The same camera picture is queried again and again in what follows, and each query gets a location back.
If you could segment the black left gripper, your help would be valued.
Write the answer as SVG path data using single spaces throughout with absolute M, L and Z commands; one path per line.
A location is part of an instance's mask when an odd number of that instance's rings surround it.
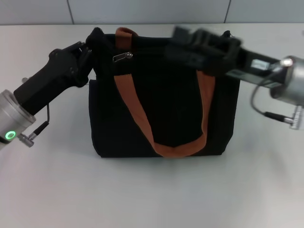
M 70 87 L 83 87 L 93 69 L 89 48 L 102 47 L 103 31 L 94 28 L 85 42 L 77 42 L 49 54 L 47 64 L 13 93 L 28 113 L 36 114 Z

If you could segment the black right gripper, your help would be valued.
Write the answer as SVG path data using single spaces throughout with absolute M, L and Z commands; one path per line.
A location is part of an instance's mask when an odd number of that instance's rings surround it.
M 255 85 L 263 82 L 263 87 L 267 88 L 274 88 L 285 82 L 286 70 L 280 65 L 278 59 L 241 47 L 235 66 L 227 71 L 227 64 L 222 59 L 201 54 L 226 55 L 228 53 L 228 40 L 207 30 L 198 29 L 190 32 L 186 28 L 176 27 L 174 45 L 178 47 L 166 47 L 166 58 L 169 61 L 202 71 L 208 76 L 225 74 Z

